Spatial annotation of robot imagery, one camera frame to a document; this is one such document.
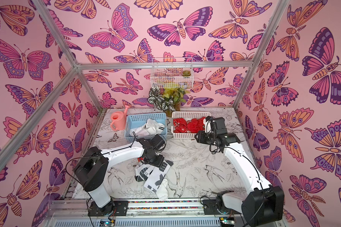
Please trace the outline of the white ankle sock black stripes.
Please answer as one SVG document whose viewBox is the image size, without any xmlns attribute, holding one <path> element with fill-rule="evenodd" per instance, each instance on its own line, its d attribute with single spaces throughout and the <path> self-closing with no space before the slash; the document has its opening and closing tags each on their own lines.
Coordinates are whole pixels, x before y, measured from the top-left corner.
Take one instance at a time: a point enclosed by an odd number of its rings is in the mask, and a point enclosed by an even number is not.
<svg viewBox="0 0 341 227">
<path fill-rule="evenodd" d="M 153 119 L 148 119 L 146 124 L 144 125 L 150 132 L 150 135 L 156 135 L 156 126 L 158 122 Z"/>
</svg>

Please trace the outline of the light blue plastic basket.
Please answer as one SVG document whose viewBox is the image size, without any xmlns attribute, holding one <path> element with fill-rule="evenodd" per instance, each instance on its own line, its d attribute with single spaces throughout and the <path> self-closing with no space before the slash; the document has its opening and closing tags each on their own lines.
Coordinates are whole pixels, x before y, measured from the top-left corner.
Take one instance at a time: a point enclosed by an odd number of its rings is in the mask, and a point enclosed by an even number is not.
<svg viewBox="0 0 341 227">
<path fill-rule="evenodd" d="M 125 138 L 132 142 L 137 138 L 151 139 L 156 134 L 166 136 L 168 133 L 166 113 L 145 113 L 127 116 Z"/>
</svg>

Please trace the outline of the white plastic basket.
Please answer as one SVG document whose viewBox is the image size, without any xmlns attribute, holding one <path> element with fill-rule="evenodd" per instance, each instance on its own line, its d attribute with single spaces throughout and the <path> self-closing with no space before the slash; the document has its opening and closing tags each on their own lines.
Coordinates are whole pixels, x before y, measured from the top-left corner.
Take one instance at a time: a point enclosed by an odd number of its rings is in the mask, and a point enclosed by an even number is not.
<svg viewBox="0 0 341 227">
<path fill-rule="evenodd" d="M 175 111 L 172 113 L 171 132 L 175 139 L 195 139 L 199 131 L 205 131 L 210 112 Z"/>
</svg>

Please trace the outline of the plain white sock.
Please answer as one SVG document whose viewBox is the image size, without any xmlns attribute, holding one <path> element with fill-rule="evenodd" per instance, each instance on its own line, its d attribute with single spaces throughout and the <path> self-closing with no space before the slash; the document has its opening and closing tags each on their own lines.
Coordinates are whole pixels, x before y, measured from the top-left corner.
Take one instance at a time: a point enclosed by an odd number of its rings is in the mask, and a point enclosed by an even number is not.
<svg viewBox="0 0 341 227">
<path fill-rule="evenodd" d="M 132 136 L 149 136 L 150 132 L 145 126 L 142 126 L 142 127 L 137 127 L 137 128 L 131 129 L 130 135 L 132 135 Z"/>
</svg>

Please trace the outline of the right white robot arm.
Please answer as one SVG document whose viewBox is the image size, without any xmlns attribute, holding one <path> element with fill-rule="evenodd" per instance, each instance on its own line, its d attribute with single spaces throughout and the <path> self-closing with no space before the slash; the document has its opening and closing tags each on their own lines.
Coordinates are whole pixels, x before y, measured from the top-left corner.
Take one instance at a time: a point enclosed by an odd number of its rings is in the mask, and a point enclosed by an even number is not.
<svg viewBox="0 0 341 227">
<path fill-rule="evenodd" d="M 212 154 L 222 153 L 234 166 L 246 195 L 223 191 L 216 193 L 216 207 L 220 213 L 236 211 L 244 217 L 244 226 L 257 227 L 282 220 L 285 195 L 281 187 L 273 186 L 247 156 L 240 139 L 228 132 L 224 118 L 207 116 L 204 129 L 195 139 L 209 145 Z"/>
</svg>

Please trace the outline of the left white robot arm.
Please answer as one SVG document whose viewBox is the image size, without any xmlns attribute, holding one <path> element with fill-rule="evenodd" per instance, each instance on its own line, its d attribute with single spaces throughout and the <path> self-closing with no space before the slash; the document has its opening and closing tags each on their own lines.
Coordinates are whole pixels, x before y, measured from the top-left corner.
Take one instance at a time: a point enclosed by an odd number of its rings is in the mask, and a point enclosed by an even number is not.
<svg viewBox="0 0 341 227">
<path fill-rule="evenodd" d="M 134 137 L 132 143 L 110 149 L 90 148 L 74 168 L 75 177 L 97 208 L 113 206 L 113 199 L 106 191 L 105 176 L 110 169 L 130 159 L 142 158 L 145 164 L 161 167 L 166 139 L 156 134 L 150 139 Z"/>
</svg>

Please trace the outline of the small succulent in basket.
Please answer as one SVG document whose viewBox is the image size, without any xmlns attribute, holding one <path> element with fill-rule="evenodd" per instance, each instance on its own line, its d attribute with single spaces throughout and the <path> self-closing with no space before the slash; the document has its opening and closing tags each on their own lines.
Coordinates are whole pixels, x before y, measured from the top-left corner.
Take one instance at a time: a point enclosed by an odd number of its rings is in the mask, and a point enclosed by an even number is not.
<svg viewBox="0 0 341 227">
<path fill-rule="evenodd" d="M 184 71 L 182 72 L 182 76 L 183 76 L 183 77 L 190 77 L 191 75 L 192 75 L 192 72 L 189 71 L 189 70 L 184 70 Z"/>
</svg>

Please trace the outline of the white sock chevron pattern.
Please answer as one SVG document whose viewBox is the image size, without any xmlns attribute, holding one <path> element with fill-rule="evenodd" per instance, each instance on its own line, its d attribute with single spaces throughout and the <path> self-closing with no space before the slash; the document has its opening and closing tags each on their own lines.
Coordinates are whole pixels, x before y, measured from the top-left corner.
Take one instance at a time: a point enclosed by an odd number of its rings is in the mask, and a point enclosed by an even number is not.
<svg viewBox="0 0 341 227">
<path fill-rule="evenodd" d="M 169 193 L 168 180 L 165 176 L 172 166 L 173 162 L 170 160 L 163 161 L 160 167 L 139 163 L 135 167 L 135 180 L 144 182 L 144 188 L 155 194 L 158 199 L 166 200 L 169 198 Z"/>
</svg>

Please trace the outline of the pink watering can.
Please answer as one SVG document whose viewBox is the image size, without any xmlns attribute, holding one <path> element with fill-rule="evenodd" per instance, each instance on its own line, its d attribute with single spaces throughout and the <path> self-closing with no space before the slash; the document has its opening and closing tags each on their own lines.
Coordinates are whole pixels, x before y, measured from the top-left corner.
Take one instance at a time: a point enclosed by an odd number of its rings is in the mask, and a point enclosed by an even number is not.
<svg viewBox="0 0 341 227">
<path fill-rule="evenodd" d="M 110 127 L 114 131 L 121 131 L 126 128 L 126 121 L 127 121 L 127 112 L 131 106 L 125 105 L 125 110 L 122 111 L 116 111 L 111 114 L 110 119 Z"/>
</svg>

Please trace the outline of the potted green leafy plant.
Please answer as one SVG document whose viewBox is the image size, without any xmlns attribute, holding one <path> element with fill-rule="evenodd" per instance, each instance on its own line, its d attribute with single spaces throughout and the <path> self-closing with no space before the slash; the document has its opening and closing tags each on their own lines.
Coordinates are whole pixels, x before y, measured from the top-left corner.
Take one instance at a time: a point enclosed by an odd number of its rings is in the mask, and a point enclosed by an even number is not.
<svg viewBox="0 0 341 227">
<path fill-rule="evenodd" d="M 181 103 L 186 102 L 184 98 L 187 93 L 190 93 L 187 89 L 152 86 L 147 101 L 165 112 L 167 117 L 172 117 L 173 112 L 180 111 Z"/>
</svg>

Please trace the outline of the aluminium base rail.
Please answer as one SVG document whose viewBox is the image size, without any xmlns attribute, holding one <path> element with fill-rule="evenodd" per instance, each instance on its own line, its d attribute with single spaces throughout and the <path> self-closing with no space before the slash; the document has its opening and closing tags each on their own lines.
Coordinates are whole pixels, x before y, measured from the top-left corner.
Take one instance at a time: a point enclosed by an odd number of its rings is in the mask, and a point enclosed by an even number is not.
<svg viewBox="0 0 341 227">
<path fill-rule="evenodd" d="M 115 199 L 112 214 L 101 216 L 89 200 L 60 200 L 51 204 L 42 227 L 243 227 L 237 211 L 221 212 L 215 198 Z"/>
</svg>

